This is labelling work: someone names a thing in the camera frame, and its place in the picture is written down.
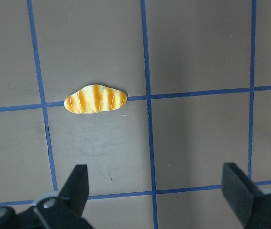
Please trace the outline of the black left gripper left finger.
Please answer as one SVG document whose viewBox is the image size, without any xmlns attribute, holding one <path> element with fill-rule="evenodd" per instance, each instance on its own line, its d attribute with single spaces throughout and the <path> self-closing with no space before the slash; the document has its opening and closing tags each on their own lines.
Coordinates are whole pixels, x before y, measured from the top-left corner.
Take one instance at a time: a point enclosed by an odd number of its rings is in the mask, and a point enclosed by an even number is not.
<svg viewBox="0 0 271 229">
<path fill-rule="evenodd" d="M 87 165 L 76 165 L 56 194 L 44 196 L 33 211 L 44 229 L 87 229 L 82 218 L 89 195 Z"/>
</svg>

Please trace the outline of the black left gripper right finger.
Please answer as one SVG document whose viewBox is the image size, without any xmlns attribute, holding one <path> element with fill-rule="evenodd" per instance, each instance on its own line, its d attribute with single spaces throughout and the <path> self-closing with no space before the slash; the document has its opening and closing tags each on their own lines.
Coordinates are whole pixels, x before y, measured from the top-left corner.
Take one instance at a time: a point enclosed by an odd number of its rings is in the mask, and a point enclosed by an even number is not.
<svg viewBox="0 0 271 229">
<path fill-rule="evenodd" d="M 235 164 L 222 166 L 222 194 L 245 229 L 271 229 L 271 189 L 260 189 Z"/>
</svg>

